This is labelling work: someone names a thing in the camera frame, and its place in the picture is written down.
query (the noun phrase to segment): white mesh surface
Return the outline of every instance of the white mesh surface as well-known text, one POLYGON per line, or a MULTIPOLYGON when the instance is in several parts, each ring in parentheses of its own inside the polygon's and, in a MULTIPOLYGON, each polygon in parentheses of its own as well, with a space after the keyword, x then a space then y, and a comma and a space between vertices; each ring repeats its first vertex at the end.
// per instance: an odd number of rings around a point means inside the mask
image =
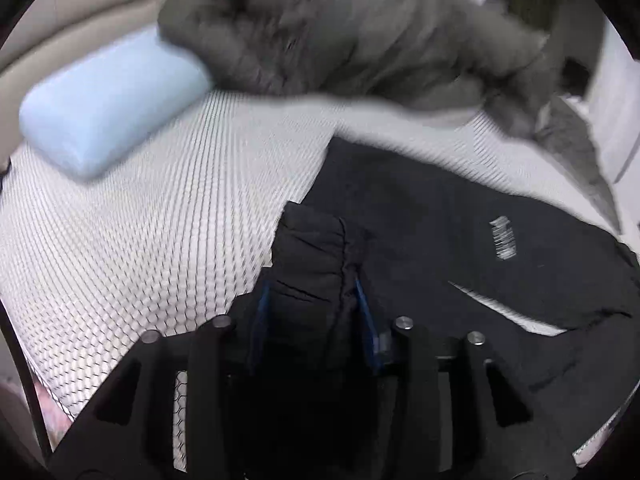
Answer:
POLYGON ((429 124, 380 102, 214 92, 91 184, 21 146, 0 197, 0 296, 42 383, 76 416, 140 333, 193 330, 251 290, 283 204, 303 198, 336 128, 607 227, 484 114, 429 124))

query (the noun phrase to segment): white logo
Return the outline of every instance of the white logo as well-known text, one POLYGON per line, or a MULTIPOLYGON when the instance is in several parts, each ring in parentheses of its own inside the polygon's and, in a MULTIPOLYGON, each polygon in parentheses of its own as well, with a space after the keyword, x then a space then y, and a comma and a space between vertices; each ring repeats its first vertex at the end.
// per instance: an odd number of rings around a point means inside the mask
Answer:
POLYGON ((495 253, 501 260, 508 260, 516 255, 516 239, 513 230, 509 227, 509 219, 506 216, 498 216, 489 222, 494 234, 495 253))

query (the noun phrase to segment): light blue cushion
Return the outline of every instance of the light blue cushion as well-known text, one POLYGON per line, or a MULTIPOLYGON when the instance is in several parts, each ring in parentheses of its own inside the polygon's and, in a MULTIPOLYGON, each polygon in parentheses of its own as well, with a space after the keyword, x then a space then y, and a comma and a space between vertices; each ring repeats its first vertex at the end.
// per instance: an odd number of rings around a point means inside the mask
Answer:
POLYGON ((144 28, 38 83, 22 134, 53 164, 88 180, 108 170, 212 88, 204 66, 144 28))

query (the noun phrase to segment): silver screw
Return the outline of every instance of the silver screw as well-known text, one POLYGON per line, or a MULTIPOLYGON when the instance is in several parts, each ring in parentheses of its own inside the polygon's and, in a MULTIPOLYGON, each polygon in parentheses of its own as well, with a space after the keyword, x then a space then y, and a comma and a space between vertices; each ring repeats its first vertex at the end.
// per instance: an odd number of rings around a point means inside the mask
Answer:
POLYGON ((411 330, 414 327, 414 320, 408 316, 396 317, 396 327, 400 330, 411 330))
POLYGON ((221 314, 220 316, 215 316, 211 319, 213 326, 216 328, 226 328, 227 326, 231 326, 233 320, 231 316, 227 316, 226 314, 221 314))
POLYGON ((473 332, 469 332, 466 335, 466 340, 469 341, 472 345, 480 346, 484 344, 486 338, 482 332, 478 332, 474 330, 473 332))
POLYGON ((146 332, 142 333, 140 339, 142 339, 143 343, 149 344, 158 341, 158 339, 160 339, 160 336, 161 334, 158 332, 158 330, 147 330, 146 332))

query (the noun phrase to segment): gray garment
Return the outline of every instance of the gray garment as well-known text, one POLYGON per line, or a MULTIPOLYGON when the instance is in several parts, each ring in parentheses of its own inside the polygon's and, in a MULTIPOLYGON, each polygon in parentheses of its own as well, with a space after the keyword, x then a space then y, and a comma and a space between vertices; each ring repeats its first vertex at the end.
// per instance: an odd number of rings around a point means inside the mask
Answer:
POLYGON ((508 136, 555 156, 620 230, 587 124, 552 99, 558 71, 543 38, 513 18, 467 0, 166 0, 158 24, 220 88, 377 95, 424 111, 484 104, 508 136))

